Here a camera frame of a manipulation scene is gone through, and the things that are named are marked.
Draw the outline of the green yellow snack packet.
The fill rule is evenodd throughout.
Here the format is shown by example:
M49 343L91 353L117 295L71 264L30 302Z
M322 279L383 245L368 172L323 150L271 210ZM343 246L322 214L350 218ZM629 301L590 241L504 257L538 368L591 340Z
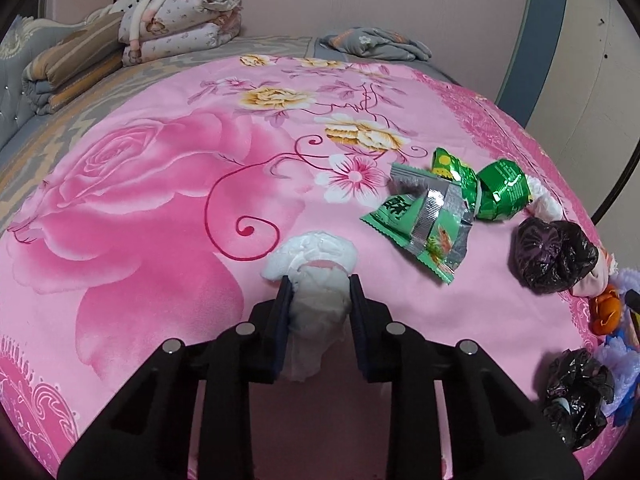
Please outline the green yellow snack packet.
M456 182L461 186L464 195L471 196L477 192L476 172L444 148L436 148L434 151L431 172L439 177Z

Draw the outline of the white tissue paper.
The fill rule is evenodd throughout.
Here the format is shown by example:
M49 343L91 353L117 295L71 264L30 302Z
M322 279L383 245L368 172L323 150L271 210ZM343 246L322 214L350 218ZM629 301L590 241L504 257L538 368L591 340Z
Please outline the white tissue paper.
M283 367L291 382L317 375L324 354L344 339L352 305L349 277L357 261L350 240L324 231L291 237L267 257L262 277L288 278L293 286Z

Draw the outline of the crumpled green snack bag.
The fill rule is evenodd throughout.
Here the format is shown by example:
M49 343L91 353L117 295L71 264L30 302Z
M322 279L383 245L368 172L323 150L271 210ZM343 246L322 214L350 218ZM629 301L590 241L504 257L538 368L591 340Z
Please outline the crumpled green snack bag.
M477 218L487 221L511 219L530 200L526 175L516 162L498 159L480 170L480 208Z

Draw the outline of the folded white floral quilt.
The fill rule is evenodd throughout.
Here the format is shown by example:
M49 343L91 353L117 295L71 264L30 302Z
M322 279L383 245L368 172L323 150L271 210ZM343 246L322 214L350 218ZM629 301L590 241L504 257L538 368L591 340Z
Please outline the folded white floral quilt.
M242 0L117 0L101 13L122 14L122 64L135 66L228 44L240 33L242 7Z

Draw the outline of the grey tufted headboard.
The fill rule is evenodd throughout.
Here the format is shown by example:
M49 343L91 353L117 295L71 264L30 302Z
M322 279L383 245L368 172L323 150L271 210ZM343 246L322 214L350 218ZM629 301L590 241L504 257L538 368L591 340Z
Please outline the grey tufted headboard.
M14 18L1 41L1 139L3 148L35 116L23 89L23 72L37 55L54 47L78 29L46 18Z

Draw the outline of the folded brown striped blanket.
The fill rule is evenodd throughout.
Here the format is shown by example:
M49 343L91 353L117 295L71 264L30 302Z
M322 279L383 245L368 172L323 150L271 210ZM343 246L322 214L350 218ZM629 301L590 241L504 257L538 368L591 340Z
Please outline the folded brown striped blanket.
M122 67L122 12L105 14L38 54L23 70L23 91L37 115L57 112Z

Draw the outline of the crumpled black plastic bag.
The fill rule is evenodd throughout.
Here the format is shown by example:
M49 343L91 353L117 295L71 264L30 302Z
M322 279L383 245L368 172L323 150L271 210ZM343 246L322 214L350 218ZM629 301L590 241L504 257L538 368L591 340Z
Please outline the crumpled black plastic bag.
M575 222L529 217L512 235L510 270L536 295L571 289L598 260L597 246Z

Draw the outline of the pink floral bed sheet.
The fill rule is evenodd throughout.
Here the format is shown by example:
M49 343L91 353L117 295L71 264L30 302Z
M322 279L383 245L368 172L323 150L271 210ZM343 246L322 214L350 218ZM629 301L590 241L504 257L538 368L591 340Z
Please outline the pink floral bed sheet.
M278 248L327 232L366 294L426 338L472 338L534 396L546 362L597 339L588 304L508 266L518 220L477 222L451 283L364 222L396 162L444 148L513 160L596 228L538 143L484 96L406 66L244 54L140 90L123 70L1 167L1 405L49 476L167 338L215 338L276 291Z

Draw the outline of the orange peel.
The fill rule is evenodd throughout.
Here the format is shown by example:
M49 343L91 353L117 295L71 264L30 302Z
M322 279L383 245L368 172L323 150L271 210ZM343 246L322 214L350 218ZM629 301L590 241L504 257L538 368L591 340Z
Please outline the orange peel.
M611 335L620 325L623 304L620 293L613 285L608 285L600 295L589 299L591 333L597 336Z

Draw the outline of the grey floral pillow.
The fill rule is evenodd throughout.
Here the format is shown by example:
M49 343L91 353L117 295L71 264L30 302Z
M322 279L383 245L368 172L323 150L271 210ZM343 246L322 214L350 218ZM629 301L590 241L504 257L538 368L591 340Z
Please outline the grey floral pillow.
M430 62L433 56L423 42L377 27L352 27L322 37L320 44L357 58L383 61Z

